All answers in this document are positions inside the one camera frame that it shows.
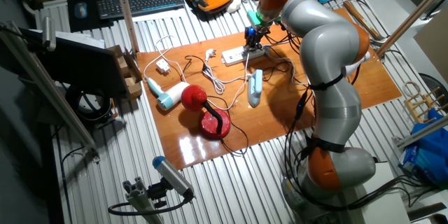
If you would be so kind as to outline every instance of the plug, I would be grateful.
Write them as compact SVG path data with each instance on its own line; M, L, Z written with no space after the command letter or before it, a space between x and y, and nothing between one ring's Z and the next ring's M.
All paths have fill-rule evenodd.
M210 57L215 57L216 56L216 50L214 50L213 48L208 49L205 52L205 63L207 63L210 59Z
M159 69L160 73L166 73L169 70L168 62L164 59L159 60L155 63L157 65L157 69Z

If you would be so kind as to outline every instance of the red object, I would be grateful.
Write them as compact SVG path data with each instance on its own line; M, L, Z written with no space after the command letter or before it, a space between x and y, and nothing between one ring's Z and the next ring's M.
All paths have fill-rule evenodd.
M206 105L207 110L213 109L207 103L207 94L204 89L198 85L189 85L186 87L181 95L182 105L191 111L200 111ZM232 123L230 122L230 116L220 110L215 110L223 119L223 126L221 127L221 133L218 134L216 132L216 128L218 127L218 120L213 117L210 112L206 112L201 119L200 129L201 132L210 139L220 139L221 137L225 137L229 134L230 127Z
M207 94L198 85L189 85L186 87L181 95L182 105L191 111L200 111L204 107L204 102L207 101Z
M223 118L223 128L220 134L216 133L218 120L210 112L206 112L201 120L201 132L210 139L220 139L221 137L227 136L232 125L230 117L226 112L220 109L216 109L216 112Z

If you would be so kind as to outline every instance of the blue bag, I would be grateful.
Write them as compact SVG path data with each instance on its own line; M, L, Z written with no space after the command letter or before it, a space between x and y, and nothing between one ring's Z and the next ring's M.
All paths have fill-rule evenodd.
M442 116L432 108L428 118L435 118L434 123ZM417 123L412 133L428 125ZM448 189L448 132L442 128L409 145L400 157L399 167L413 174L424 174L439 188Z

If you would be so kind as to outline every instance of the light blue handle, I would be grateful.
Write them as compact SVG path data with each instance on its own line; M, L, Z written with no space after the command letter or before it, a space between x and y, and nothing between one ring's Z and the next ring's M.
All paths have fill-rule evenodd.
M263 70L257 69L249 78L249 89L247 98L249 104L255 108L260 103L261 91L263 90Z
M151 89L151 91L153 91L154 94L157 95L157 97L163 94L163 91L160 89L160 87L157 85L157 83L155 83L153 79L147 78L146 80L148 81L149 89Z

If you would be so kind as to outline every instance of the computer monitor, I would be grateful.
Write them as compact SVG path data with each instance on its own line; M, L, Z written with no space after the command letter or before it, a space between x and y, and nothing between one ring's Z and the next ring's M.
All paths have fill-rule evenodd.
M24 36L42 43L42 34L20 29ZM37 57L54 81L75 85L84 92L106 98L128 99L129 90L114 52L56 38L53 52Z

